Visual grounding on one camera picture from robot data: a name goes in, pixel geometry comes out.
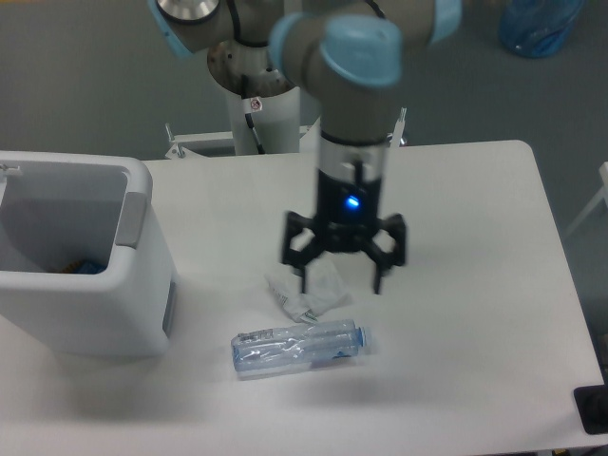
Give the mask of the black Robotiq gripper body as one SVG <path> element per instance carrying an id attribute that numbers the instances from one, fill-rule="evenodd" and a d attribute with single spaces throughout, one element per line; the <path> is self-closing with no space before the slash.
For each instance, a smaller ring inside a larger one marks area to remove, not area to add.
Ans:
<path id="1" fill-rule="evenodd" d="M 383 255 L 373 240 L 380 230 L 378 218 L 382 179 L 359 185 L 317 171 L 316 209 L 308 249 L 315 255 L 328 253 Z"/>

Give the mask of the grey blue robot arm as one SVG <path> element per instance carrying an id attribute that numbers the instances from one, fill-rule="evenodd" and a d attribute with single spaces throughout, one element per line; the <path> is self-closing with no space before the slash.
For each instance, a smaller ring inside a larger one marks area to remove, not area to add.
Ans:
<path id="1" fill-rule="evenodd" d="M 366 254 L 381 280 L 407 261 L 408 227 L 379 218 L 403 59 L 460 25 L 458 1 L 152 1 L 168 46 L 207 54 L 214 79 L 250 105 L 301 88 L 320 104 L 316 209 L 288 212 L 280 260 L 300 274 L 325 253 Z"/>

